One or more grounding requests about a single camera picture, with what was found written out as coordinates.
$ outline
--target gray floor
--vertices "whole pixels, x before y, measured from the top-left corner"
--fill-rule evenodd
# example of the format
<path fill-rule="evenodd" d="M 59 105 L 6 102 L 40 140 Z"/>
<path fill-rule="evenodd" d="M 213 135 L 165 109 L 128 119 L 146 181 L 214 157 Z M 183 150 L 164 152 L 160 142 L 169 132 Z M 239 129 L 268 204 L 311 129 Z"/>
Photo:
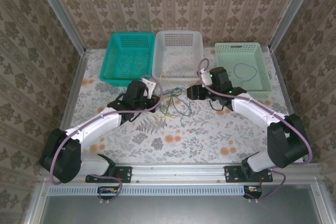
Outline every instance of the gray floor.
<path fill-rule="evenodd" d="M 42 223 L 321 223 L 310 186 L 284 186 L 271 198 L 123 196 L 108 204 L 90 196 L 49 197 Z"/>

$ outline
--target wallpaper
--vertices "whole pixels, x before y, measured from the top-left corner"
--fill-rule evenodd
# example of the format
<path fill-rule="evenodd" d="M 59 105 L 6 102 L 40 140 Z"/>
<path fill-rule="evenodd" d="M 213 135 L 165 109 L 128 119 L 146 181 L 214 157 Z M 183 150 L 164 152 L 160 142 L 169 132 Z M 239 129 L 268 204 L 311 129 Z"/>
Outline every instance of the wallpaper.
<path fill-rule="evenodd" d="M 197 30 L 204 44 L 268 44 L 290 0 L 61 0 L 88 48 L 118 31 Z"/>
<path fill-rule="evenodd" d="M 20 223 L 79 55 L 47 0 L 0 0 L 0 223 Z"/>
<path fill-rule="evenodd" d="M 336 0 L 304 0 L 276 56 L 335 206 Z"/>

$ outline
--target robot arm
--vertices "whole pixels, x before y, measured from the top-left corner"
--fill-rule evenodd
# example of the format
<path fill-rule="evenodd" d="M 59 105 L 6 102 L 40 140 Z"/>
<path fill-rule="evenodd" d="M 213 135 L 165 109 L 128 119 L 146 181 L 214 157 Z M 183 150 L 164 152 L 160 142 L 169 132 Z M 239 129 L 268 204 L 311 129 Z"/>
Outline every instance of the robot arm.
<path fill-rule="evenodd" d="M 267 151 L 258 152 L 242 161 L 241 170 L 246 179 L 258 176 L 258 173 L 264 169 L 275 166 L 284 168 L 308 154 L 305 143 L 275 115 L 291 124 L 307 139 L 300 117 L 295 114 L 286 116 L 276 111 L 273 111 L 272 114 L 266 112 L 262 109 L 265 106 L 253 99 L 246 93 L 246 90 L 232 87 L 232 83 L 223 67 L 217 67 L 210 71 L 202 69 L 200 74 L 203 82 L 212 90 L 222 94 L 234 95 L 236 98 L 218 96 L 209 92 L 202 85 L 188 88 L 188 98 L 192 100 L 210 99 L 210 105 L 211 101 L 218 100 L 223 107 L 226 106 L 250 119 L 260 128 L 267 129 Z"/>
<path fill-rule="evenodd" d="M 127 121 L 132 122 L 140 115 L 138 113 L 134 116 L 132 112 L 123 114 L 112 112 L 141 112 L 156 105 L 159 99 L 152 94 L 154 88 L 155 83 L 146 79 L 132 81 L 126 93 L 119 95 L 115 101 L 110 102 L 107 108 L 98 115 L 71 129 L 65 131 L 60 129 L 53 130 L 40 158 L 40 165 L 50 171 L 56 150 L 66 137 L 74 134 L 57 157 L 54 176 L 62 183 L 71 181 L 77 175 L 96 174 L 112 176 L 116 164 L 111 159 L 101 154 L 82 157 L 81 151 L 105 132 Z"/>

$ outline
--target light green basket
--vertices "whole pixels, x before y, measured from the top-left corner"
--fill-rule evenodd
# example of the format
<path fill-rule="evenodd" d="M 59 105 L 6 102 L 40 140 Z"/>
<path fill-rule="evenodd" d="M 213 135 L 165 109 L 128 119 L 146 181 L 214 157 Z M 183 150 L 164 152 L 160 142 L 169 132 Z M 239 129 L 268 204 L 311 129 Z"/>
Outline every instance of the light green basket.
<path fill-rule="evenodd" d="M 254 98 L 265 98 L 272 92 L 259 43 L 216 43 L 215 49 L 217 66 L 226 69 L 233 87 L 242 87 Z"/>

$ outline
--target table surface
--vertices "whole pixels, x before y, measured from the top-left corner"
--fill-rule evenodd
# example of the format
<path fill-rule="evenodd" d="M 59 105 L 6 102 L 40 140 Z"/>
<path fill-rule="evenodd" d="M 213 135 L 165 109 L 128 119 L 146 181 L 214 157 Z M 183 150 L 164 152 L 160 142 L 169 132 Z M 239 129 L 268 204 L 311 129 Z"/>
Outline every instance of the table surface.
<path fill-rule="evenodd" d="M 204 57 L 215 62 L 215 48 L 204 48 Z M 106 49 L 90 51 L 71 126 L 99 113 L 125 87 L 113 87 L 99 79 Z M 281 87 L 267 47 L 263 47 L 272 93 L 259 100 L 278 112 L 288 114 Z M 170 84 L 163 89 L 172 88 Z M 187 100 L 186 94 L 179 97 Z M 187 107 L 175 102 L 179 111 Z M 102 135 L 84 154 L 102 153 L 117 163 L 240 163 L 245 157 L 266 149 L 266 132 L 244 116 L 228 109 L 214 111 L 208 101 L 190 101 L 191 116 L 169 107 L 169 116 L 157 110 L 143 113 L 134 122 L 124 123 Z"/>

